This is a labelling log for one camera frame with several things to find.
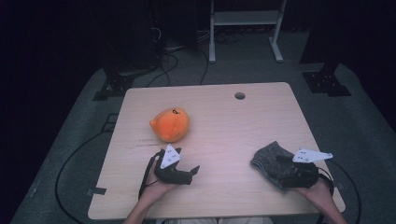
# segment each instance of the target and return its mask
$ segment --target white metal frame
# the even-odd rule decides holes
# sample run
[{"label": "white metal frame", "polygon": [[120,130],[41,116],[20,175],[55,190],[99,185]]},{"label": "white metal frame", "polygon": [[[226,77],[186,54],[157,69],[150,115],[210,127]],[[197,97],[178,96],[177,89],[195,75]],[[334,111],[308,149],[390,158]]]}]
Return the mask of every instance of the white metal frame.
[{"label": "white metal frame", "polygon": [[221,11],[215,12],[215,0],[211,1],[210,8],[210,42],[209,42],[209,61],[216,62],[215,52],[215,26],[217,25],[261,25],[274,24],[276,26],[274,36],[269,37],[271,48],[278,63],[283,62],[282,54],[277,46],[280,25],[282,24],[283,15],[287,0],[282,0],[280,10],[271,11]]}]

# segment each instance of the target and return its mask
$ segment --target gray carpet floor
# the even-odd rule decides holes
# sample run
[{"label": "gray carpet floor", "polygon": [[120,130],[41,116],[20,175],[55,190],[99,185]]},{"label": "gray carpet floor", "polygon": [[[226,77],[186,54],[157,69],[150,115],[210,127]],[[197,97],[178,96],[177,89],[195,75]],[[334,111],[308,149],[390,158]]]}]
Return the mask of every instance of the gray carpet floor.
[{"label": "gray carpet floor", "polygon": [[[352,177],[361,195],[361,223],[394,223],[396,220],[396,133],[362,89],[357,76],[343,65],[335,75],[352,96],[329,97],[312,93],[302,72],[318,71],[322,64],[299,64],[308,32],[281,32],[278,45],[285,59],[277,63],[268,43],[270,34],[245,35],[231,45],[216,45],[217,62],[207,68],[203,85],[287,82],[290,84],[320,150],[331,152]],[[206,55],[208,44],[199,47]],[[177,66],[151,83],[150,87],[199,85],[205,73],[206,58],[201,51],[185,49],[172,53]],[[176,64],[163,57],[163,69]],[[158,69],[138,77],[133,88],[146,88],[163,71]],[[57,203],[55,184],[64,209],[82,223],[121,223],[122,220],[90,220],[87,216],[103,165],[112,127],[122,105],[122,97],[106,101],[92,98],[102,88],[106,75],[102,69],[77,98],[42,167],[21,203],[12,223],[76,223]],[[346,203],[344,216],[354,223],[358,200],[347,175],[328,162],[336,186]],[[317,214],[272,217],[277,224],[316,223]]]}]

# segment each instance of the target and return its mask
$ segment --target table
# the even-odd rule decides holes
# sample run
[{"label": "table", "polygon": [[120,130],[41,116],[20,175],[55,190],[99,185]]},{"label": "table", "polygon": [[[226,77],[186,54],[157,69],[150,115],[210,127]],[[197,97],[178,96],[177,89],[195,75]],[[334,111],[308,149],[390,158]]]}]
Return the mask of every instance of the table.
[{"label": "table", "polygon": [[[106,193],[93,195],[90,218],[127,217],[137,202],[149,158],[166,148],[149,121],[175,106],[184,108],[191,119],[190,130],[173,144],[182,148],[177,169],[201,168],[191,185],[155,203],[149,218],[316,212],[297,193],[280,192],[249,164],[257,150],[274,141],[292,153],[299,147],[318,150],[289,84],[253,83],[128,90],[97,183]],[[324,161],[316,165],[328,171]],[[334,199],[343,211],[338,190]]]},{"label": "table", "polygon": [[274,52],[276,61],[283,63],[283,57],[277,46],[277,38],[285,13],[287,0],[282,0],[279,10],[267,11],[215,11],[215,0],[211,1],[210,9],[210,41],[209,41],[209,61],[216,62],[215,48],[215,26],[217,25],[265,25],[274,24],[274,36],[269,37],[271,48]]}]

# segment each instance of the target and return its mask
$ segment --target orange object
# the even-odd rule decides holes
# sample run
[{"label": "orange object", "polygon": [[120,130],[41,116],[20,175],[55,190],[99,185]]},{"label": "orange object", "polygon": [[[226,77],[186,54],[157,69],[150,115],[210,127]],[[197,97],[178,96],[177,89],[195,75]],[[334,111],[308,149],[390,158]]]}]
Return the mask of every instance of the orange object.
[{"label": "orange object", "polygon": [[190,126],[189,115],[179,107],[169,108],[149,122],[152,131],[164,142],[173,143],[186,134]]}]

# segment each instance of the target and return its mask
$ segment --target person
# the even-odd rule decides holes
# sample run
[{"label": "person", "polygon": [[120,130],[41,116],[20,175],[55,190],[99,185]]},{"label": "person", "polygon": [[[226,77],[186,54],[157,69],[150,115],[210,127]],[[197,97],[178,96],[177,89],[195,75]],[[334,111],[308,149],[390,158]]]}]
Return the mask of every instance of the person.
[{"label": "person", "polygon": [[[139,201],[134,206],[134,209],[124,220],[124,224],[141,224],[152,205],[161,199],[167,192],[177,188],[176,184],[165,184],[158,181],[157,176],[153,173],[156,161],[153,163],[148,175],[147,186],[143,191]],[[329,224],[347,224],[341,212],[335,205],[332,195],[330,194],[329,186],[326,181],[319,179],[318,182],[311,188],[295,188],[293,189],[305,197],[312,203],[319,212],[325,216]]]}]

